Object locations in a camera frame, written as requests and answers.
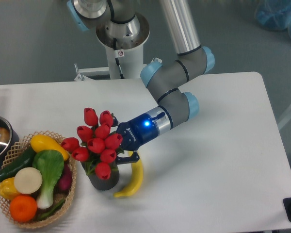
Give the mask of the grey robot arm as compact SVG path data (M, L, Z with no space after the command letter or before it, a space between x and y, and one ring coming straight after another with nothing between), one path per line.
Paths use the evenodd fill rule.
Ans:
M110 78L140 78L157 103L148 112L118 124L117 132L123 137L121 147L132 151L132 156L117 158L117 164L137 162L140 146L197 115L197 98L189 92L180 92L179 87L215 64L211 50L201 46L187 1L162 0L160 5L178 56L168 66L157 58L144 65L143 46L149 37L149 24L135 11L132 1L67 2L81 30L96 29L106 50Z

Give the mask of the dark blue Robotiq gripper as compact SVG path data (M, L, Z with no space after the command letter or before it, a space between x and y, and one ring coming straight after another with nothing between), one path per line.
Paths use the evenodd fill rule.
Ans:
M157 138L172 129L172 120L169 113L163 107L155 107L127 122L119 124L116 116L111 113L113 127L122 135L121 148L129 150L128 157L117 156L116 164L132 164L139 161L140 156L136 150L140 146Z

